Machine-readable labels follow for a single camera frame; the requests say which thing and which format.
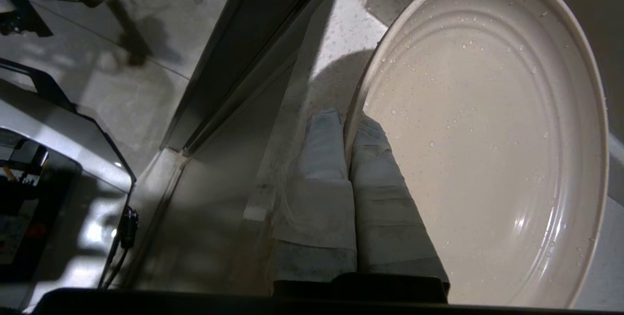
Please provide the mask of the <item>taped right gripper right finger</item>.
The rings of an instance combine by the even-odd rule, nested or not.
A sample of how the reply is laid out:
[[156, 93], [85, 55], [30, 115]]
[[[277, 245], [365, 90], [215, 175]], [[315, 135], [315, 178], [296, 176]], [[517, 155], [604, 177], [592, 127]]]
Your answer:
[[364, 115], [353, 141], [357, 271], [394, 299], [446, 302], [450, 279], [381, 124]]

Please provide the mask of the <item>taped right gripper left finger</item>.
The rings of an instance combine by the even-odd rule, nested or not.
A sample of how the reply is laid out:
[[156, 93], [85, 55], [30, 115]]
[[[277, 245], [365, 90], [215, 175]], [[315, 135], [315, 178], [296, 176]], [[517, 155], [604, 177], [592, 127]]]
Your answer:
[[274, 295], [325, 294], [357, 271], [355, 207], [336, 108], [310, 117], [292, 163], [272, 237]]

